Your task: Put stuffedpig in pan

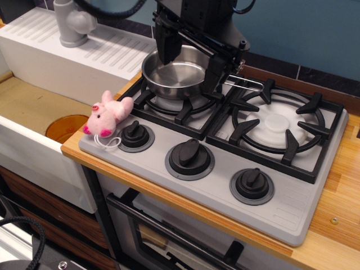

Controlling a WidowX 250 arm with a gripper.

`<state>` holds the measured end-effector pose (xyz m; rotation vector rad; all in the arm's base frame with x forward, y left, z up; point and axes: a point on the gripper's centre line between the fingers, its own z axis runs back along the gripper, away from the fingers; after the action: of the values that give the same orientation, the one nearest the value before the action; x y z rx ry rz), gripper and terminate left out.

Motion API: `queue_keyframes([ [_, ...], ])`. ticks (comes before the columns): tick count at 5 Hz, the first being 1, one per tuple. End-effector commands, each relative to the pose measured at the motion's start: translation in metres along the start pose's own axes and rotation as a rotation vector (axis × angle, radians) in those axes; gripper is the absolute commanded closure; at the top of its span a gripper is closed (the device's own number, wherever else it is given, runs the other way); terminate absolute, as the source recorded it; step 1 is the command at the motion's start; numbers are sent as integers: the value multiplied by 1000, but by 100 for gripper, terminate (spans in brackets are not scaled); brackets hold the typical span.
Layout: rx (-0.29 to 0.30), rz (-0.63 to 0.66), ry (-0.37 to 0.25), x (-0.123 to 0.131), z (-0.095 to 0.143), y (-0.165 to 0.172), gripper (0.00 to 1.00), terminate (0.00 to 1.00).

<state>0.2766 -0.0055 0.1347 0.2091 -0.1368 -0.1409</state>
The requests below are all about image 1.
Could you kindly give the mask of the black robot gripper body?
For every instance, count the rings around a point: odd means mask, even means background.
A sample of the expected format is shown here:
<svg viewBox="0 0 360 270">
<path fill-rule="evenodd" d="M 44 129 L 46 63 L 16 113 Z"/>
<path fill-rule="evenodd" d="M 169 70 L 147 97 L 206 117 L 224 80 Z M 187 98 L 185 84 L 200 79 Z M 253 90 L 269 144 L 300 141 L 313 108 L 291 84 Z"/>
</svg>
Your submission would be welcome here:
<svg viewBox="0 0 360 270">
<path fill-rule="evenodd" d="M 237 8 L 237 1 L 157 1 L 154 22 L 158 16 L 179 24 L 178 34 L 204 53 L 233 55 L 242 60 L 249 42 L 232 20 L 249 7 Z"/>
</svg>

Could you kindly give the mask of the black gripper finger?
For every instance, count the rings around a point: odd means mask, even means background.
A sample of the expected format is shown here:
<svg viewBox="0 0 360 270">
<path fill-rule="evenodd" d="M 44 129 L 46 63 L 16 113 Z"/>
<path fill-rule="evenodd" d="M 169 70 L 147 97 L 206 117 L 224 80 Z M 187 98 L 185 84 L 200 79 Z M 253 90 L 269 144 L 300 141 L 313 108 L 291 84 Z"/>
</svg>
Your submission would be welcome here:
<svg viewBox="0 0 360 270">
<path fill-rule="evenodd" d="M 218 84 L 226 81 L 230 74 L 239 72 L 239 60 L 233 55 L 216 53 L 210 56 L 208 67 L 205 71 L 202 93 L 211 94 Z"/>
<path fill-rule="evenodd" d="M 167 16 L 155 19 L 155 39 L 160 61 L 167 65 L 180 54 L 182 38 L 178 34 L 179 24 L 170 21 Z"/>
</svg>

